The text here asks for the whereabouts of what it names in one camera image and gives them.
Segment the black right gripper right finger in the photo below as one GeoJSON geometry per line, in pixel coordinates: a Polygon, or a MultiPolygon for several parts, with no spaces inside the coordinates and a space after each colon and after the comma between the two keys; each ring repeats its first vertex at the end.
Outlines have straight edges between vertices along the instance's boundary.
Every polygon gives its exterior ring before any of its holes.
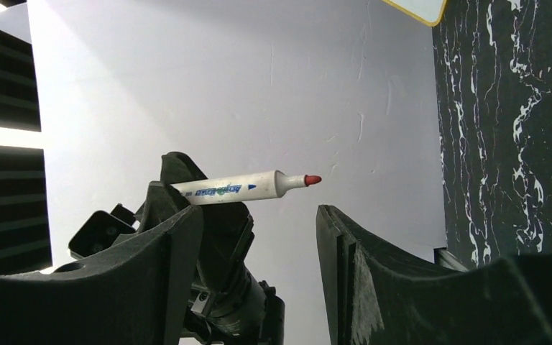
{"type": "Polygon", "coordinates": [[[552,254],[460,272],[329,205],[316,238],[332,344],[552,344],[552,254]]]}

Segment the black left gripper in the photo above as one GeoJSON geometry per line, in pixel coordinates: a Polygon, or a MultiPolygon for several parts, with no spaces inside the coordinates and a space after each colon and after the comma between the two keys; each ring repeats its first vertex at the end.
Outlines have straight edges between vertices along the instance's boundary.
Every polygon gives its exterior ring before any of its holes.
{"type": "MultiPolygon", "coordinates": [[[[183,152],[161,156],[160,179],[151,181],[136,213],[117,205],[95,212],[68,243],[81,259],[148,231],[190,205],[174,184],[206,180],[183,152]]],[[[202,344],[283,344],[285,304],[276,289],[258,282],[244,264],[254,240],[244,203],[201,206],[203,235],[185,315],[184,338],[202,344]]]]}

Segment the white pen red tip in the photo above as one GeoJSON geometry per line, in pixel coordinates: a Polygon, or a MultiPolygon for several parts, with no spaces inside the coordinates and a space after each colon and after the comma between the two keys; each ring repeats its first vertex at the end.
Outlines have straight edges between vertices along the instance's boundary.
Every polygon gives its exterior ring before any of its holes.
{"type": "Polygon", "coordinates": [[[213,205],[283,197],[288,191],[318,184],[318,175],[289,176],[279,170],[226,178],[176,183],[178,190],[193,205],[213,205]]]}

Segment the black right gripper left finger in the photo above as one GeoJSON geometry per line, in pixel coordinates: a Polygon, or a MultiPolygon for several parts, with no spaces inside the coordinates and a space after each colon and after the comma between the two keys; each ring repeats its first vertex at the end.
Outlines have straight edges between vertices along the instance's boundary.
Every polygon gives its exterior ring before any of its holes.
{"type": "Polygon", "coordinates": [[[0,275],[0,344],[177,344],[202,228],[189,206],[48,275],[0,275]]]}

